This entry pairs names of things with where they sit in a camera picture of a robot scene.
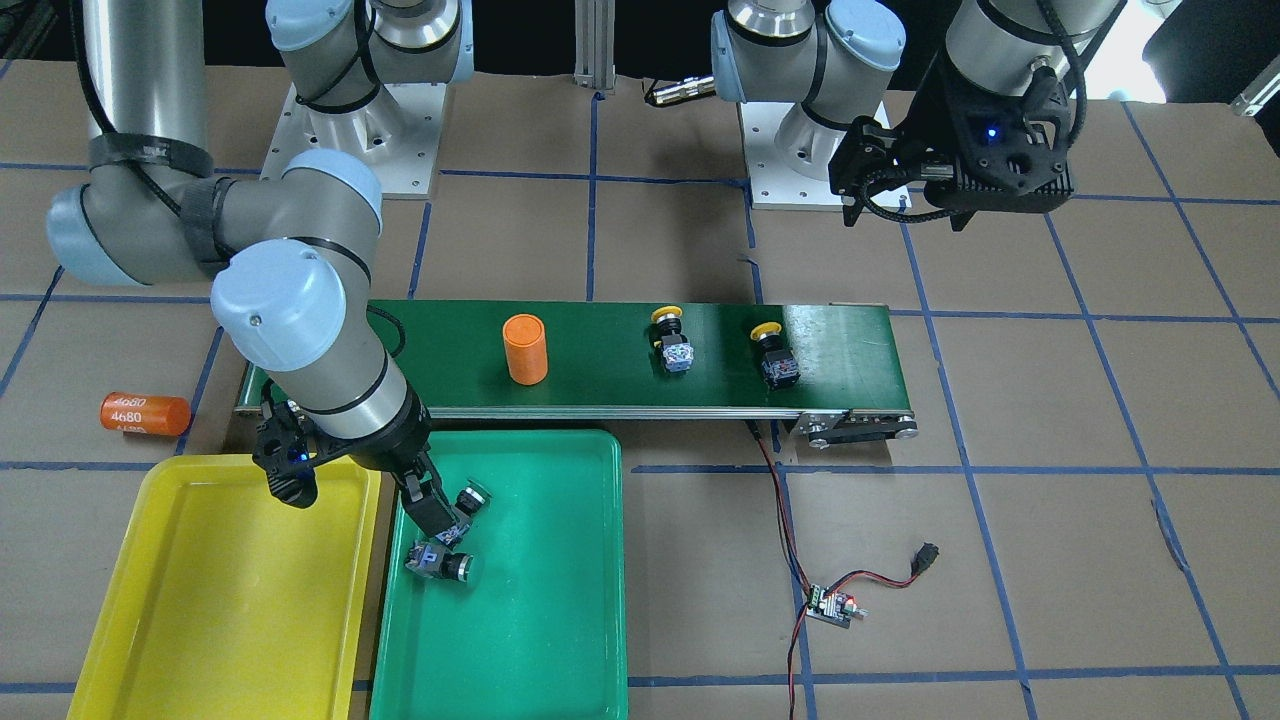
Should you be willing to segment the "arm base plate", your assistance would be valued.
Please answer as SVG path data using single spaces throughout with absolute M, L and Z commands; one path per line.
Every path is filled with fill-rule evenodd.
M 840 213 L 852 201 L 829 187 L 841 129 L 814 122 L 797 102 L 740 104 L 739 118 L 755 209 Z
M 324 114 L 300 105 L 291 87 L 260 177 L 275 179 L 307 149 L 335 149 L 364 161 L 385 199 L 428 200 L 449 95 L 449 85 L 387 85 L 365 108 Z

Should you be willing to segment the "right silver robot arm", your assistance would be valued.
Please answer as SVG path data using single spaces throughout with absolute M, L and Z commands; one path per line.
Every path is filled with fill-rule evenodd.
M 255 462 L 297 509 L 339 457 L 389 473 L 429 543 L 454 547 L 485 506 L 448 498 L 428 407 L 369 323 L 381 184 L 357 156 L 308 149 L 275 179 L 214 173 L 198 1 L 73 1 L 90 109 L 90 181 L 55 196 L 46 236 L 87 284 L 206 281 L 234 346 L 268 373 Z

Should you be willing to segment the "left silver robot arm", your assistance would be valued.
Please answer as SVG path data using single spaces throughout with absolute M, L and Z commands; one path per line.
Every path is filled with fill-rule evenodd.
M 777 149 L 840 197 L 854 227 L 980 211 L 1046 214 L 1075 191 L 1068 155 L 1087 118 L 1085 69 L 1116 1 L 963 1 L 892 127 L 874 113 L 909 32 L 879 1 L 731 1 L 710 20 L 716 92 L 785 102 Z

